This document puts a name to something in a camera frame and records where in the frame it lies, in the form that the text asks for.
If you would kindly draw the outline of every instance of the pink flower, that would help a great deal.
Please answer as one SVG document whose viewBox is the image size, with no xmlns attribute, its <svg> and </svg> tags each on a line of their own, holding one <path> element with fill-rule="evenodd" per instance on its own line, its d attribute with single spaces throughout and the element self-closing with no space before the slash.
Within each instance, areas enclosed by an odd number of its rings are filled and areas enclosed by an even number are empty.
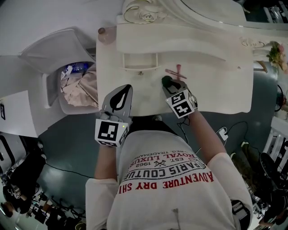
<svg viewBox="0 0 288 230">
<path fill-rule="evenodd" d="M 278 48 L 279 48 L 280 53 L 284 53 L 285 49 L 284 49 L 283 44 L 279 44 Z"/>
</svg>

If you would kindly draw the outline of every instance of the gray floor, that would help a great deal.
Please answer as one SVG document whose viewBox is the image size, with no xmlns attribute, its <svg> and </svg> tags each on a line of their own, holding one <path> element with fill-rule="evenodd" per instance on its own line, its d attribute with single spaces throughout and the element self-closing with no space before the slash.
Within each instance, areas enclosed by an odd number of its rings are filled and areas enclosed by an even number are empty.
<svg viewBox="0 0 288 230">
<path fill-rule="evenodd" d="M 228 129 L 239 121 L 249 125 L 246 138 L 252 146 L 263 150 L 270 131 L 277 92 L 277 80 L 274 75 L 256 72 L 254 74 L 252 107 L 249 113 L 224 115 L 204 112 L 212 128 L 217 131 L 225 126 Z M 162 115 L 163 121 L 177 134 L 183 136 L 176 123 L 179 120 L 172 114 Z M 187 126 L 184 126 L 190 146 L 196 152 L 198 145 Z M 239 150 L 247 126 L 245 123 L 235 125 L 226 143 L 229 154 Z M 92 177 L 97 159 L 99 145 L 94 140 L 95 115 L 70 115 L 54 124 L 40 138 L 44 143 L 44 152 L 48 164 L 57 168 L 71 170 Z M 63 172 L 48 165 L 39 178 L 39 183 L 48 196 L 63 198 L 75 207 L 85 208 L 85 182 L 82 177 L 70 172 Z"/>
</svg>

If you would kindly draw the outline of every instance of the black and white marker cube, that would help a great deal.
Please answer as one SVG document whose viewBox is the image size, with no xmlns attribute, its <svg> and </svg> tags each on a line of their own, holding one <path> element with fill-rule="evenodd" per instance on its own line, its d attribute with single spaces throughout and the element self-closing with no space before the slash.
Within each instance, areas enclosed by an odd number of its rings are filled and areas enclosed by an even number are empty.
<svg viewBox="0 0 288 230">
<path fill-rule="evenodd" d="M 188 89 L 167 98 L 166 102 L 178 118 L 193 113 L 198 107 L 195 96 Z"/>
<path fill-rule="evenodd" d="M 128 123 L 96 119 L 95 140 L 101 145 L 120 147 L 128 131 Z"/>
</svg>

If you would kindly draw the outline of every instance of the person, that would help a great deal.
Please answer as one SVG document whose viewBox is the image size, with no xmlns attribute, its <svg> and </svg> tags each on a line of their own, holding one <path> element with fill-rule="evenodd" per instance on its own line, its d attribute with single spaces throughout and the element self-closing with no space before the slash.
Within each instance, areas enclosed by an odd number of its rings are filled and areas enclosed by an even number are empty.
<svg viewBox="0 0 288 230">
<path fill-rule="evenodd" d="M 204 162 L 162 121 L 134 122 L 122 146 L 100 146 L 86 183 L 88 230 L 235 230 L 232 201 L 253 215 L 245 183 L 199 111 L 189 115 Z"/>
<path fill-rule="evenodd" d="M 264 175 L 259 162 L 260 154 L 248 142 L 242 142 L 244 157 L 236 153 L 231 154 L 231 159 L 252 193 L 263 202 L 270 205 L 259 225 L 271 227 L 273 224 L 281 225 L 288 216 L 288 195 L 286 191 L 274 190 L 270 179 Z"/>
<path fill-rule="evenodd" d="M 24 214 L 29 211 L 36 181 L 45 164 L 46 156 L 36 151 L 30 153 L 12 173 L 10 181 L 3 187 L 6 202 L 1 203 L 7 217 L 12 217 L 13 212 Z"/>
</svg>

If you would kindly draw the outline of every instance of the white t-shirt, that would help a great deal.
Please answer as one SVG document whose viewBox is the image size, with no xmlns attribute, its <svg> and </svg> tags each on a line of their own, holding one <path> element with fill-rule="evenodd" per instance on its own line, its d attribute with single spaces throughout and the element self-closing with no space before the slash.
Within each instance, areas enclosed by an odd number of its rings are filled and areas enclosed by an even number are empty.
<svg viewBox="0 0 288 230">
<path fill-rule="evenodd" d="M 114 179 L 87 181 L 88 230 L 233 230 L 231 200 L 242 201 L 253 215 L 230 157 L 219 153 L 206 166 L 172 133 L 131 133 L 121 151 L 119 178 L 120 185 Z"/>
</svg>

